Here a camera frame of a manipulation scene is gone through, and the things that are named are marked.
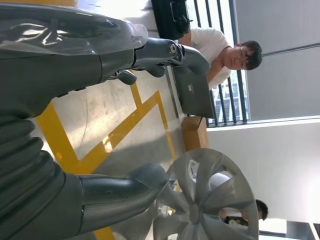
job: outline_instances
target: man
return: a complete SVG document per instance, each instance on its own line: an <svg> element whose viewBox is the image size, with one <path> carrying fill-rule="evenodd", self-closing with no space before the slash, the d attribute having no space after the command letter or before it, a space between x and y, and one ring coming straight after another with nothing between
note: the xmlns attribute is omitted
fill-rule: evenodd
<svg viewBox="0 0 320 240"><path fill-rule="evenodd" d="M227 176L227 173L216 173L210 178L209 181L209 189L213 191L218 186L223 184L230 178ZM256 200L257 212L259 215L259 219L266 220L268 217L269 210L266 203L261 200ZM245 211L238 211L237 209L233 208L223 208L219 213L220 219L223 222L225 222L232 226L248 226L248 216Z"/></svg>
<svg viewBox="0 0 320 240"><path fill-rule="evenodd" d="M262 61L259 43L246 41L230 47L222 32L214 28L192 28L179 43L197 49L211 63L207 74L211 88L229 78L231 70L253 70Z"/></svg>
<svg viewBox="0 0 320 240"><path fill-rule="evenodd" d="M255 201L257 208L257 213L259 216L259 219L266 220L268 217L269 210L266 203L257 199ZM240 227L244 226L247 227L248 225L248 218L247 216L246 212L238 212L237 210L232 209L232 208L223 208L220 211L220 218L229 225L235 226L235 227Z"/></svg>

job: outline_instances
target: laptop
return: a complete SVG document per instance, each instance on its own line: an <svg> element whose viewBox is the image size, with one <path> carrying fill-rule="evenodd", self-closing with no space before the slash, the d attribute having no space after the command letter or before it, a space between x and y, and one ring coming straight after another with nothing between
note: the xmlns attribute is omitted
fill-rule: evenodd
<svg viewBox="0 0 320 240"><path fill-rule="evenodd" d="M186 69L173 67L173 75L184 114L214 119L214 111L207 77Z"/></svg>

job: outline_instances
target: white t-shirt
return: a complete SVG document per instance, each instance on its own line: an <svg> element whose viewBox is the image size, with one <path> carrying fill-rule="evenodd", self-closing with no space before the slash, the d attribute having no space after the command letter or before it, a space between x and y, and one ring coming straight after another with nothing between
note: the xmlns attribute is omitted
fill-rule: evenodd
<svg viewBox="0 0 320 240"><path fill-rule="evenodd" d="M214 28L192 28L191 47L203 54L210 64L229 46L225 36ZM221 84L229 78L231 70L223 67L211 82L211 88Z"/></svg>
<svg viewBox="0 0 320 240"><path fill-rule="evenodd" d="M216 174L211 177L210 182L209 182L209 189L211 191L213 191L215 188L217 188L220 185L221 185L224 182L226 182L229 179L230 178L229 176L226 176L226 175L224 175L224 174L222 174L222 173L216 173ZM233 208L230 208L230 207L225 207L223 209L226 211L226 214L227 216L233 216L233 217L241 217L242 216L242 214L236 209L233 209Z"/></svg>

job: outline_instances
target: cardboard box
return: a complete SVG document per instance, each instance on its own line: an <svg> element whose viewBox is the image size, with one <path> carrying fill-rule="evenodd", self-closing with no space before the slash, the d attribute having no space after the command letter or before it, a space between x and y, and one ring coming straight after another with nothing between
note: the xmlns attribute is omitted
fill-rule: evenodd
<svg viewBox="0 0 320 240"><path fill-rule="evenodd" d="M181 127L186 151L209 147L205 118L200 116L186 117L182 122Z"/></svg>

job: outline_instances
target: window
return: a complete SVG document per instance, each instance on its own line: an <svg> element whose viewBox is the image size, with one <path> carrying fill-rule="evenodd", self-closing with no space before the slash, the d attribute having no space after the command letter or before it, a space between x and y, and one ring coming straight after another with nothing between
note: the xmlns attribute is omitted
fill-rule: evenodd
<svg viewBox="0 0 320 240"><path fill-rule="evenodd" d="M211 16L211 26L218 30L223 30L224 36L229 43L230 46L234 45L234 31L232 27L232 19L234 19L235 16L231 16L229 1L228 0L220 0L220 15L219 14L219 8L217 0L208 0L208 6L206 6L205 1L204 0L197 0L197 7L198 10L199 22L198 22L196 8L194 0L186 0L186 5L188 8L189 17L191 20L191 27L195 28L198 27L200 23L202 28L208 28L209 22L208 20L207 7L208 7ZM222 19L223 26L220 26L220 18ZM247 120L249 117L249 112L248 108L247 102L243 102L242 104L242 99L247 101L247 85L245 82L239 86L238 79L237 71L232 70L231 72L230 81L232 91L232 96L230 96L229 86L227 80L221 84L221 88L223 90L224 109L226 111L226 121L232 122L232 106L231 105L231 97L233 97L234 102L234 111L235 113L235 120L237 123L241 122L244 119L242 116L242 108L245 108L245 116L245 119ZM242 79L245 80L245 71L242 71L241 74ZM214 87L212 89L214 100L213 104L215 106L215 110L217 113L217 120L218 123L223 123L223 118L222 117L223 109L221 106L221 99L219 93L218 87ZM209 123L214 123L214 120L210 119Z"/></svg>

